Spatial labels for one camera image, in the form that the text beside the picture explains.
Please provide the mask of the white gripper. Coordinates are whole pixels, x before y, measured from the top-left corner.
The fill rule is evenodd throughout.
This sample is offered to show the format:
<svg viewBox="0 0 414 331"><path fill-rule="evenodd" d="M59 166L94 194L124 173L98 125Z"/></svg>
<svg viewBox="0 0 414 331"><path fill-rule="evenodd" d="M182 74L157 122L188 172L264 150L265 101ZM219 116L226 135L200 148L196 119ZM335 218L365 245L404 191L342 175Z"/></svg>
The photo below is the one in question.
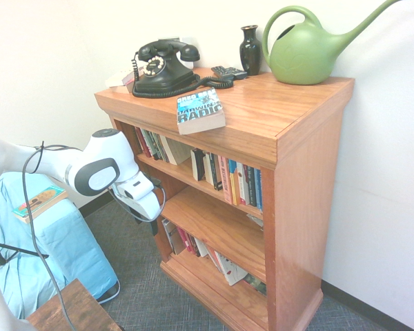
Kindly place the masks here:
<svg viewBox="0 0 414 331"><path fill-rule="evenodd" d="M127 197L125 203L128 205L137 224L141 224L141 220L151 221L151 232L153 236L156 236L158 234L158 225L155 219L159 216L159 201L155 193L149 192L140 199Z"/></svg>

